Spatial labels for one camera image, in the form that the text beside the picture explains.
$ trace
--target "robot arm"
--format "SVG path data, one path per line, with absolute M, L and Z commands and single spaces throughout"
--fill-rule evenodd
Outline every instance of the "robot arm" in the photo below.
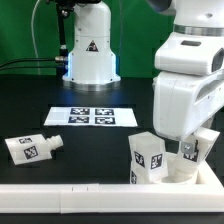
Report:
M 172 2 L 148 0 L 157 11 Z M 176 0 L 174 32 L 155 66 L 154 127 L 182 141 L 224 105 L 224 7 L 222 0 Z

